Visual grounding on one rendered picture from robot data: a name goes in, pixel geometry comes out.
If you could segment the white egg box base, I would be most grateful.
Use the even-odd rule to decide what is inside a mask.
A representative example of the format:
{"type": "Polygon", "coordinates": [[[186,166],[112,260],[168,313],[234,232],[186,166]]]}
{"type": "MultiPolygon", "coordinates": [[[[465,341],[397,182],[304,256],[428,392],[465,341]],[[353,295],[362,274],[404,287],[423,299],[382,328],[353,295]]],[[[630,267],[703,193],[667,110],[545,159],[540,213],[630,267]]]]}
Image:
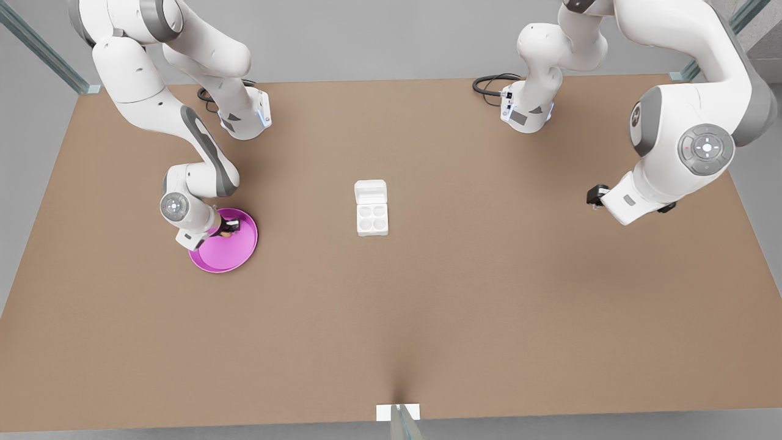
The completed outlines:
{"type": "Polygon", "coordinates": [[[359,237],[389,234],[387,203],[357,204],[356,229],[359,237]]]}

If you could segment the round pink plate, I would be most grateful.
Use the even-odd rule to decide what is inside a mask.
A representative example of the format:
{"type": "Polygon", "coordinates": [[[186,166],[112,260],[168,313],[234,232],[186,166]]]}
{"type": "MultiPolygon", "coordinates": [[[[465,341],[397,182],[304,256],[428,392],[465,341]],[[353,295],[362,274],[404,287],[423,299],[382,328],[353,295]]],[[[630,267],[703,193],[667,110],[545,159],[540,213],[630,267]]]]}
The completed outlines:
{"type": "Polygon", "coordinates": [[[217,211],[227,220],[238,220],[238,231],[230,237],[209,237],[195,251],[188,251],[196,267],[209,273],[226,273],[248,261],[256,249],[258,228],[245,212],[235,208],[217,211]]]}

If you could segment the silver frame post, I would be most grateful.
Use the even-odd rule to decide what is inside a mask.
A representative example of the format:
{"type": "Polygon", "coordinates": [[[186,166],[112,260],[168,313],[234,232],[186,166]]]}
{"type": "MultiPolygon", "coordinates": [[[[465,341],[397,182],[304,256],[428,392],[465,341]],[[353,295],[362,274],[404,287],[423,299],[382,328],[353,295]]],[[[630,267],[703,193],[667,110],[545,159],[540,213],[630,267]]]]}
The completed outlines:
{"type": "Polygon", "coordinates": [[[743,72],[741,59],[745,50],[737,39],[737,33],[742,31],[768,5],[777,0],[743,0],[731,17],[725,18],[721,10],[712,5],[712,1],[704,2],[704,7],[692,10],[703,12],[698,19],[693,19],[693,42],[682,43],[682,48],[676,47],[693,57],[693,60],[682,70],[668,74],[673,83],[691,83],[698,75],[703,75],[706,81],[723,81],[727,78],[728,69],[733,62],[743,72]]]}
{"type": "Polygon", "coordinates": [[[418,403],[375,406],[375,420],[390,423],[389,440],[425,440],[416,424],[421,420],[420,414],[418,403]]]}
{"type": "Polygon", "coordinates": [[[100,94],[99,84],[89,84],[5,0],[0,0],[0,24],[78,95],[100,94]]]}

